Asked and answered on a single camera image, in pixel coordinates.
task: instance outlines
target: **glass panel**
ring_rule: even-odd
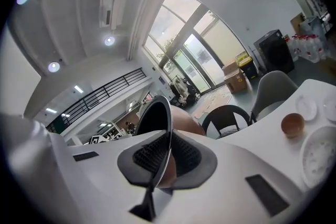
[[[187,21],[198,8],[200,2],[197,0],[165,0],[163,5]]]
[[[203,39],[212,48],[223,64],[233,60],[245,51],[238,38],[221,20],[218,20],[203,35]]]
[[[199,71],[193,66],[190,60],[179,50],[174,56],[176,62],[181,66],[181,68],[188,74],[190,79],[196,85],[200,92],[204,92],[210,89],[210,86],[201,76]]]
[[[211,10],[209,10],[195,25],[194,29],[197,33],[203,36],[206,33],[206,28],[214,21],[214,19],[217,18],[218,17],[214,13],[212,13]]]
[[[163,67],[163,69],[168,73],[168,77],[173,79],[176,75],[179,75],[181,78],[184,78],[183,74],[179,71],[176,65],[169,60]]]
[[[151,53],[154,59],[156,59],[158,62],[161,61],[161,59],[164,56],[164,52],[160,47],[154,42],[153,39],[150,37],[147,38],[145,47],[148,49],[148,51]]]
[[[167,49],[183,27],[184,22],[178,19],[165,7],[161,7],[154,21],[150,34],[158,43]]]
[[[224,73],[221,67],[194,35],[189,36],[187,41],[184,43],[184,46],[203,67],[215,85],[224,81]]]

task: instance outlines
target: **black railing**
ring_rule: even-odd
[[[47,126],[48,131],[60,134],[68,126],[73,124],[73,122],[78,120],[95,106],[145,77],[146,75],[142,69],[139,68],[101,86],[78,100],[71,107],[61,113],[61,115],[55,118]]]

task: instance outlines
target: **desk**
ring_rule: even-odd
[[[281,130],[281,121],[289,113],[295,113],[295,100],[301,94],[315,100],[318,112],[312,121],[305,122],[300,138],[289,140]],[[239,132],[221,138],[225,142],[243,147],[290,178],[302,191],[308,189],[300,174],[300,149],[310,133],[323,126],[335,126],[324,116],[323,101],[326,96],[336,97],[336,87],[318,80],[308,79],[286,100],[266,117]]]

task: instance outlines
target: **wooden bowl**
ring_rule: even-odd
[[[281,122],[281,129],[287,138],[293,139],[303,134],[304,122],[304,118],[300,114],[288,114]]]

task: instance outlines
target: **air conditioner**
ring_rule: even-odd
[[[122,16],[126,0],[100,0],[99,6],[99,27],[111,27],[115,30],[122,24]]]

